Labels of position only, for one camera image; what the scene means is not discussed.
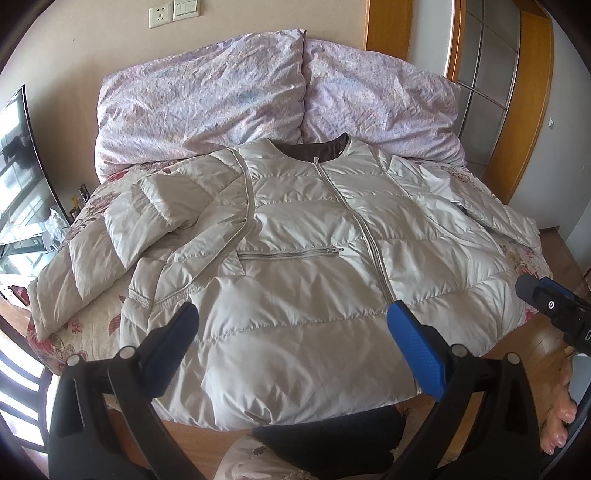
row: zippered chest pocket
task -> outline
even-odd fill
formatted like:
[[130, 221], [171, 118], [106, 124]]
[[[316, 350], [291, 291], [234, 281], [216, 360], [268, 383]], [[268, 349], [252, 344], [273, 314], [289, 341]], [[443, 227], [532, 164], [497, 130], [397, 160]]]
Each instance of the zippered chest pocket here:
[[322, 247], [302, 250], [300, 252], [236, 252], [240, 261], [275, 261], [299, 260], [313, 257], [338, 257], [343, 251], [340, 247]]

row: beige wall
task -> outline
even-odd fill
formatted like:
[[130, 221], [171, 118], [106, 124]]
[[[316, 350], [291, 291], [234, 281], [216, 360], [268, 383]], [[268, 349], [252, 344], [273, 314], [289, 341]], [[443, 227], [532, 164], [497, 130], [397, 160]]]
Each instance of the beige wall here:
[[24, 83], [42, 162], [64, 205], [94, 168], [96, 100], [109, 73], [235, 35], [306, 28], [362, 48], [366, 0], [200, 0], [202, 16], [148, 29], [160, 0], [56, 0], [0, 74], [0, 105]]

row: pillow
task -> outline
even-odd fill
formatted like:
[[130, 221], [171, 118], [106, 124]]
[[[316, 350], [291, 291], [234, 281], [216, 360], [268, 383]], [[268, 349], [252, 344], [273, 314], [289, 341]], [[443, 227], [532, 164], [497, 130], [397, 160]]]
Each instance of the pillow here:
[[373, 51], [306, 39], [304, 143], [347, 132], [399, 157], [465, 165], [451, 130], [460, 87]]
[[260, 138], [301, 142], [303, 47], [303, 30], [248, 34], [108, 76], [98, 104], [99, 179]]

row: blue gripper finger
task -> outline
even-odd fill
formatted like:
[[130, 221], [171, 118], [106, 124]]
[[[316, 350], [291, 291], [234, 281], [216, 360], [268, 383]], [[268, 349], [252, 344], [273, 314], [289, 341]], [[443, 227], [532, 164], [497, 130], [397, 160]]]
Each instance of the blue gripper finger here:
[[388, 309], [388, 329], [421, 389], [440, 401], [448, 376], [446, 341], [435, 328], [419, 323], [402, 300]]
[[198, 330], [197, 307], [185, 302], [166, 326], [150, 332], [144, 343], [150, 346], [147, 340], [153, 335], [154, 344], [147, 348], [149, 353], [142, 362], [142, 384], [147, 398], [164, 395]]

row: bed sheet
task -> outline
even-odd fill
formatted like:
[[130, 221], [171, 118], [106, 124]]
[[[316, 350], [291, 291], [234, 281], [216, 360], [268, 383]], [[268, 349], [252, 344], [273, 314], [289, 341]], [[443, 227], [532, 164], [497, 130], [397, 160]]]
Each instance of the bed sheet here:
[[[117, 172], [102, 183], [94, 192], [82, 212], [72, 224], [64, 242], [69, 242], [82, 229], [104, 214], [107, 207], [124, 191], [142, 177], [176, 163], [176, 160], [142, 163], [126, 170]], [[439, 168], [455, 176], [459, 180], [474, 185], [480, 191], [494, 197], [493, 193], [472, 173], [464, 167], [431, 161], [417, 161], [429, 168]], [[494, 240], [501, 247], [508, 262], [518, 274], [529, 273], [538, 278], [552, 273], [544, 258], [529, 247], [524, 247], [512, 239], [491, 232]], [[122, 278], [86, 308], [78, 312], [56, 333], [47, 340], [39, 342], [35, 334], [33, 322], [29, 322], [27, 341], [40, 359], [55, 373], [60, 374], [67, 358], [78, 353], [87, 361], [113, 357], [119, 351], [119, 324], [121, 321], [121, 307], [127, 295], [133, 270], [128, 271]], [[536, 311], [527, 306], [522, 322], [529, 320]]]

